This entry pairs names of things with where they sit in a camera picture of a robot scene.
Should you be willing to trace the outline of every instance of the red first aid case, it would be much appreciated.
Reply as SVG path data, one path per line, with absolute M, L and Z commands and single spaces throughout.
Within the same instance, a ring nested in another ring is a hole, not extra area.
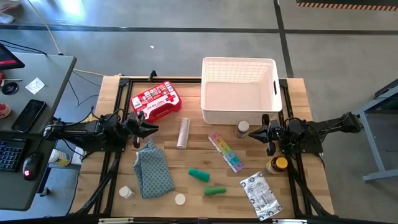
M 169 81 L 163 82 L 131 98 L 135 113 L 143 111 L 145 120 L 154 122 L 172 111 L 181 109 L 182 101 Z

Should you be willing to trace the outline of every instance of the computer mouse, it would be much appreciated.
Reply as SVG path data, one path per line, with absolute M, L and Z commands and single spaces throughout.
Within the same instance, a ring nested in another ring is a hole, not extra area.
M 43 154 L 41 152 L 33 152 L 29 154 L 22 169 L 22 174 L 25 180 L 34 180 L 40 173 L 40 166 L 42 165 Z

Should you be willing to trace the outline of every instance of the blue dish towel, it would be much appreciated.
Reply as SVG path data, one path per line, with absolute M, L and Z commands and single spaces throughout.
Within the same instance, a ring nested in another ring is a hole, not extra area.
M 174 189 L 163 150 L 155 147 L 151 139 L 148 139 L 144 148 L 137 152 L 133 168 L 143 199 L 160 197 Z

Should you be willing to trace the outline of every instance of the white storage bin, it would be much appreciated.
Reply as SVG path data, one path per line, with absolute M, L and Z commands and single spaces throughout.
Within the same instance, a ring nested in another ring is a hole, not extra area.
M 261 125 L 282 109 L 276 63 L 267 58 L 203 59 L 200 106 L 207 124 Z

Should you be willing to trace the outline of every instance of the yellow cable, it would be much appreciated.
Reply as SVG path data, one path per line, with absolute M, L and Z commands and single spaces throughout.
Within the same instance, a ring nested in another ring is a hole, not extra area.
M 46 26 L 47 30 L 49 31 L 49 33 L 50 33 L 50 35 L 51 35 L 52 41 L 54 42 L 55 47 L 56 47 L 57 50 L 58 50 L 58 54 L 61 54 L 61 51 L 60 51 L 60 49 L 59 49 L 59 47 L 58 47 L 58 44 L 57 44 L 57 42 L 55 41 L 55 38 L 54 38 L 54 36 L 52 35 L 52 32 L 51 32 L 49 26 L 47 25 L 47 23 L 45 22 L 43 16 L 39 13 L 39 11 L 36 9 L 36 7 L 30 2 L 30 0 L 27 0 L 27 1 L 28 1 L 29 4 L 33 7 L 33 9 L 34 9 L 35 12 L 37 13 L 37 15 L 39 15 L 40 19 L 42 20 L 42 22 L 44 23 L 44 25 Z M 86 70 L 80 70 L 80 69 L 77 69 L 77 68 L 74 68 L 74 71 L 83 72 L 83 73 L 88 73 L 88 74 L 93 74 L 93 75 L 99 75 L 99 76 L 102 76 L 102 77 L 103 77 L 103 76 L 107 76 L 107 75 L 104 75 L 104 74 L 100 74 L 100 73 L 96 73 L 96 72 L 91 72 L 91 71 L 86 71 Z

